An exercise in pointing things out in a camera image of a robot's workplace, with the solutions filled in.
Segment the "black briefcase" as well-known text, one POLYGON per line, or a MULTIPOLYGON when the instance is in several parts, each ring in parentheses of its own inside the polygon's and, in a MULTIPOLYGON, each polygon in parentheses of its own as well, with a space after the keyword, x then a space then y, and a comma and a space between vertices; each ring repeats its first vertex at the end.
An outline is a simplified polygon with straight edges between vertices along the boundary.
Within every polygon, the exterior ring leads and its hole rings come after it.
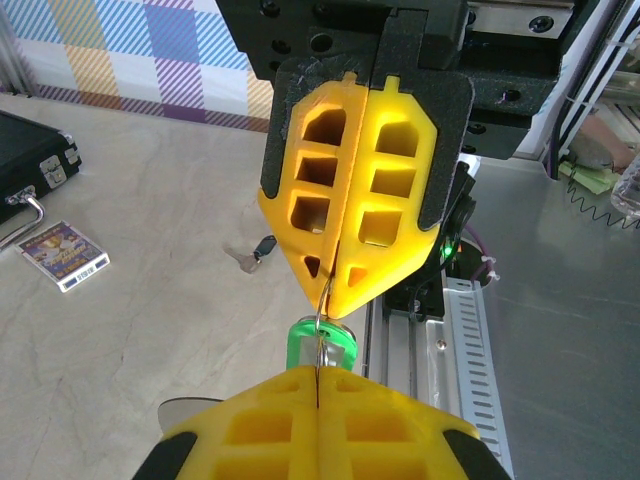
POLYGON ((22 210, 35 212, 0 239, 0 252, 42 223, 41 199, 78 174, 81 164, 71 134, 0 110, 0 225, 22 210))

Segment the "black key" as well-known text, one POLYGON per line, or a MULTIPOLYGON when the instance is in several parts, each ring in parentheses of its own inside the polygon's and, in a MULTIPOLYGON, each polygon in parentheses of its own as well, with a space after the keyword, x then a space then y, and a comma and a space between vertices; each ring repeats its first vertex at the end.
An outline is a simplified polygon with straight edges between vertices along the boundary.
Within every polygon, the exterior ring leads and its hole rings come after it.
POLYGON ((240 269, 247 273, 253 274, 262 263, 262 259, 268 256, 277 245, 277 239, 274 235, 265 236, 251 253, 243 254, 235 251, 231 246, 224 245, 223 251, 231 258, 236 260, 240 269))

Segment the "grey metal plate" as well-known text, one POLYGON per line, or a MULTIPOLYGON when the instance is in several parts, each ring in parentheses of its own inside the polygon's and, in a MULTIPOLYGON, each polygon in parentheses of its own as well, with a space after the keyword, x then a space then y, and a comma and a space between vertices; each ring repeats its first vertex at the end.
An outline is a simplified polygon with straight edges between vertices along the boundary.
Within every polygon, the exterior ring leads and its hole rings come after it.
POLYGON ((517 480, 640 480, 640 229, 532 161, 484 160, 473 197, 517 480))

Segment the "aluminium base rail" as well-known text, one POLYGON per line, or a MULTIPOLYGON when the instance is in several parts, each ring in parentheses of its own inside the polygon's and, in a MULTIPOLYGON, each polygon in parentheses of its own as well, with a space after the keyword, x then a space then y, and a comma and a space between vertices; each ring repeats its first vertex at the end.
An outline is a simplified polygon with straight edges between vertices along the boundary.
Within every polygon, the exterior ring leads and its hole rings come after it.
POLYGON ((448 341, 441 320, 414 322, 379 296, 368 303, 362 375, 430 406, 446 409, 448 341))

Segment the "green key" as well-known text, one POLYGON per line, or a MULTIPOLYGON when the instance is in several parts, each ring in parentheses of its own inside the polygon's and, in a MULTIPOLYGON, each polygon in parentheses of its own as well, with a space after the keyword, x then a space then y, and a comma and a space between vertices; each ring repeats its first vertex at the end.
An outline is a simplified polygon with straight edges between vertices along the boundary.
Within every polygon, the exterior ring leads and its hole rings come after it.
POLYGON ((288 331, 286 368, 332 366, 351 371, 358 356, 355 334, 345 325, 316 320, 313 315, 299 319, 288 331))

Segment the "playing card box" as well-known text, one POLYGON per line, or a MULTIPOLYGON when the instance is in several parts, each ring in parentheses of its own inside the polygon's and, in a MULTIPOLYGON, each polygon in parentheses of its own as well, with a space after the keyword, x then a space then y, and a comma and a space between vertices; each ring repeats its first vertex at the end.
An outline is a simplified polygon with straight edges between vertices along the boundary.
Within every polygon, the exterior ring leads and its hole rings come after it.
POLYGON ((66 221, 22 241, 17 251, 62 293, 75 288, 110 264, 109 255, 66 221))

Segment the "aluminium frame post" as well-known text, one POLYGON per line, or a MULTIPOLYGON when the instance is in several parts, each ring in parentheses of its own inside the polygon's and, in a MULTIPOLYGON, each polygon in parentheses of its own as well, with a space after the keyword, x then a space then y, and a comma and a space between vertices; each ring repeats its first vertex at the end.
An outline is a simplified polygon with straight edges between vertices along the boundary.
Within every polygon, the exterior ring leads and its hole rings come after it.
POLYGON ((640 0, 594 0, 562 57, 559 82, 544 111, 540 159, 550 178, 558 178, 561 157, 639 33, 640 0))
POLYGON ((0 91, 40 97, 39 85, 0 1, 0 91))

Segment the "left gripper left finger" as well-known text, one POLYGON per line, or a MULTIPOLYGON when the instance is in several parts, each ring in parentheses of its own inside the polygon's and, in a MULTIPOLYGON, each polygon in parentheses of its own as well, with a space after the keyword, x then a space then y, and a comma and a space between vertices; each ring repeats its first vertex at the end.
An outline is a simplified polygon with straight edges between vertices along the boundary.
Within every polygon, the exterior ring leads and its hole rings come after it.
POLYGON ((172 425, 132 480, 320 480, 317 383, 287 370, 172 425))

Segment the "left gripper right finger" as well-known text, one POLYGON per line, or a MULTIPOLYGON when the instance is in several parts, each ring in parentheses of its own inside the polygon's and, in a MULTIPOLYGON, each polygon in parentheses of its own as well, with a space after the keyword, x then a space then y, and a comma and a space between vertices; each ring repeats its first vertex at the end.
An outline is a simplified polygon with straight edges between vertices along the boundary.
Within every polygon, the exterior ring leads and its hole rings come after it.
POLYGON ((337 367, 318 394, 319 480, 512 480, 457 416, 337 367))

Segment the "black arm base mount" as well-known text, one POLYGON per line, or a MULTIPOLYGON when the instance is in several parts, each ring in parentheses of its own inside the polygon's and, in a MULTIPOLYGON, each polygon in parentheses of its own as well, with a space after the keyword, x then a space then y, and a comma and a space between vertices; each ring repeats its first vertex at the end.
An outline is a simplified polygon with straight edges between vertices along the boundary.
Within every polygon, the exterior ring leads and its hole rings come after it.
POLYGON ((412 322, 442 319, 445 314, 442 274, 419 270, 387 290, 383 303, 387 310, 406 314, 412 322))

